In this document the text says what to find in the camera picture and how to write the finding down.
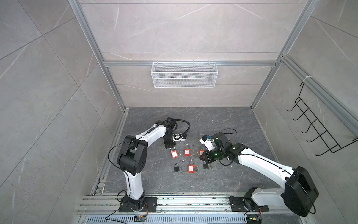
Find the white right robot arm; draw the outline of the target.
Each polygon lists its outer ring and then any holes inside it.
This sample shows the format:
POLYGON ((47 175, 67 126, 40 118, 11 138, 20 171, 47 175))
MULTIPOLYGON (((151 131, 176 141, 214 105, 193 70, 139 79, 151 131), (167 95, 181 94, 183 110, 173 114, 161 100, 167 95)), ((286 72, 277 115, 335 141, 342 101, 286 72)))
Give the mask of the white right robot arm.
POLYGON ((226 159, 249 167, 278 184, 277 188, 270 189, 252 187, 240 202, 230 197, 231 204, 242 205, 247 211, 257 211, 265 206, 286 207, 301 217, 316 213, 314 203, 319 192, 305 168, 282 165, 241 143, 233 144, 223 132, 204 135, 200 143, 206 147, 200 154, 200 160, 205 163, 226 159))

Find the small black padlock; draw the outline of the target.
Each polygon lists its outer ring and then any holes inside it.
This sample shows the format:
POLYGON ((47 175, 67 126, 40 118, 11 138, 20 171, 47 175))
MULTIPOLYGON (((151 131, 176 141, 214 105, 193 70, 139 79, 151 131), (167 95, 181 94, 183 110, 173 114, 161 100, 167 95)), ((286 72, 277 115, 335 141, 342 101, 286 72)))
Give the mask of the small black padlock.
POLYGON ((177 163, 174 164, 174 172, 180 172, 180 167, 177 163))

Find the red long-shackle padlock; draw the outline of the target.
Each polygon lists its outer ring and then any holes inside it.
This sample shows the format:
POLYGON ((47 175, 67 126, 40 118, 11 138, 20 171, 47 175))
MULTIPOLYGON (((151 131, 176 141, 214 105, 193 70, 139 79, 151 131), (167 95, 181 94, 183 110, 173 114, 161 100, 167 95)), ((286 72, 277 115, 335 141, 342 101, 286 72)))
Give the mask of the red long-shackle padlock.
POLYGON ((188 168, 187 168, 187 172, 188 173, 194 173, 195 172, 195 164, 194 164, 194 160, 191 159, 189 161, 189 164, 188 164, 188 168))
POLYGON ((175 147, 170 148, 170 153, 171 153, 172 158, 177 158, 178 157, 178 152, 175 149, 175 147))

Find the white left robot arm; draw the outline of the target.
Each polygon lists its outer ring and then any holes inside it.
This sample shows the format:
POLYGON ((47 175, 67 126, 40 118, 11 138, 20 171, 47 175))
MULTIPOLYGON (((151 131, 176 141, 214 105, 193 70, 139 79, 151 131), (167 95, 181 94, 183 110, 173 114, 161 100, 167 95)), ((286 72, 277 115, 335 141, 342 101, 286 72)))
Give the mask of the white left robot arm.
POLYGON ((176 142, 186 140, 190 127, 191 124, 186 120, 169 117, 164 121, 157 121, 140 134, 126 136, 122 143, 113 147, 121 146, 117 163, 112 162, 112 165, 123 171, 127 186, 119 212, 124 212, 126 208, 134 212, 139 212, 143 208, 148 209, 141 177, 148 148, 158 139, 163 139, 165 148, 170 149, 172 158, 176 158, 179 156, 175 149, 176 142))

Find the red padlock with key ring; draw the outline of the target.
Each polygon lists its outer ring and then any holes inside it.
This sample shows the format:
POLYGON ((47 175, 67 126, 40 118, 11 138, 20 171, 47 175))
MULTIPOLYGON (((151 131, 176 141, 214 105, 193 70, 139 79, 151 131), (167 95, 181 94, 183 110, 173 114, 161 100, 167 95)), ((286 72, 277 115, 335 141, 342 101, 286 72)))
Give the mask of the red padlock with key ring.
POLYGON ((191 150, 188 144, 184 147, 184 156, 189 157, 191 155, 191 150))

